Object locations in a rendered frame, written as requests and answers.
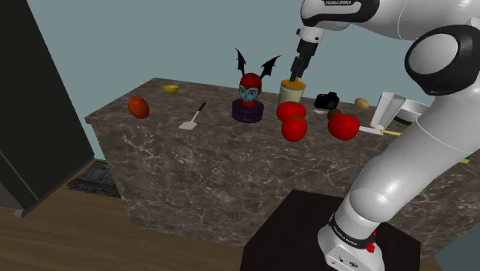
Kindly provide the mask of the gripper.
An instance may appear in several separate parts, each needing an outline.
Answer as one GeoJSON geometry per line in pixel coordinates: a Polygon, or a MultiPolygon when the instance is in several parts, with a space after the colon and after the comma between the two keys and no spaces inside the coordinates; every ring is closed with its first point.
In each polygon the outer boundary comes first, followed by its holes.
{"type": "Polygon", "coordinates": [[[303,76],[304,71],[308,68],[312,56],[315,55],[317,48],[317,42],[308,42],[304,39],[299,40],[297,47],[298,56],[295,57],[290,68],[291,75],[289,80],[291,82],[294,82],[297,78],[301,78],[303,76]]]}

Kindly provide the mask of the beige cup with orange top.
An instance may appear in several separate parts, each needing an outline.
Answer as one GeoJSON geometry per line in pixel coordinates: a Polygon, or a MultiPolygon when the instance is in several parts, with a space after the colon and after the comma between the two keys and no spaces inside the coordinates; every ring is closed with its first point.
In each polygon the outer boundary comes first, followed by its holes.
{"type": "Polygon", "coordinates": [[[300,102],[306,84],[296,78],[294,81],[284,79],[281,81],[279,90],[278,105],[283,102],[300,102]]]}

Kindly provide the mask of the red haired bat winged figure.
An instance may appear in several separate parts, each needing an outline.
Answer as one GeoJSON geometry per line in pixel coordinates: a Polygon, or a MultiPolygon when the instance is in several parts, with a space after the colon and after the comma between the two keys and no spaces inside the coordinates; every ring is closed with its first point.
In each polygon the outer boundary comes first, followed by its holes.
{"type": "Polygon", "coordinates": [[[245,58],[238,49],[236,52],[238,56],[237,69],[242,73],[242,78],[238,87],[240,98],[232,102],[232,118],[243,123],[260,122],[263,117],[264,105],[257,98],[262,93],[262,80],[266,75],[272,75],[272,69],[279,55],[265,62],[262,65],[261,75],[258,75],[253,72],[245,72],[245,58]]]}

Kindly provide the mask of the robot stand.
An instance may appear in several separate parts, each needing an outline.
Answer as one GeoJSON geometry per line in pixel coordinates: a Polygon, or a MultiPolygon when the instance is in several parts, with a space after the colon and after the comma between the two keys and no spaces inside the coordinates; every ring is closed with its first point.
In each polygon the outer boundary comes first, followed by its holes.
{"type": "MultiPolygon", "coordinates": [[[[317,241],[342,199],[313,192],[291,191],[245,245],[240,271],[364,271],[348,256],[325,260],[317,241]]],[[[421,243],[388,223],[376,230],[376,252],[385,271],[420,271],[421,243]]]]}

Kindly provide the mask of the orange red apple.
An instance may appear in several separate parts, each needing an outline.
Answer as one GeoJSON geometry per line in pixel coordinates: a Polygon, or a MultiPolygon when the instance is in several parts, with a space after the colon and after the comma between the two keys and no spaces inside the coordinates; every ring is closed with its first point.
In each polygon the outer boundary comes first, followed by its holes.
{"type": "Polygon", "coordinates": [[[138,119],[145,119],[149,116],[150,108],[142,97],[133,96],[129,100],[128,111],[138,119]]]}

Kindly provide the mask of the dark floor mat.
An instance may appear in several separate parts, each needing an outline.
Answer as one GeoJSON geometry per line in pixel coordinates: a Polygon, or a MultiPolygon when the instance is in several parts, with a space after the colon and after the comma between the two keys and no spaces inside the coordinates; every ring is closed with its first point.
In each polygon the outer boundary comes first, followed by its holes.
{"type": "Polygon", "coordinates": [[[95,161],[80,176],[67,184],[77,192],[120,198],[107,162],[95,161]]]}

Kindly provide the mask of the black fridge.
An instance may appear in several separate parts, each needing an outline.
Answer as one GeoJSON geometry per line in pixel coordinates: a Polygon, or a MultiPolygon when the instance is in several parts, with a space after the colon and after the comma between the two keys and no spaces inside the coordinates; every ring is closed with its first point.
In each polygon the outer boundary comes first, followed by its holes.
{"type": "Polygon", "coordinates": [[[0,208],[25,217],[93,159],[27,0],[0,0],[0,208]]]}

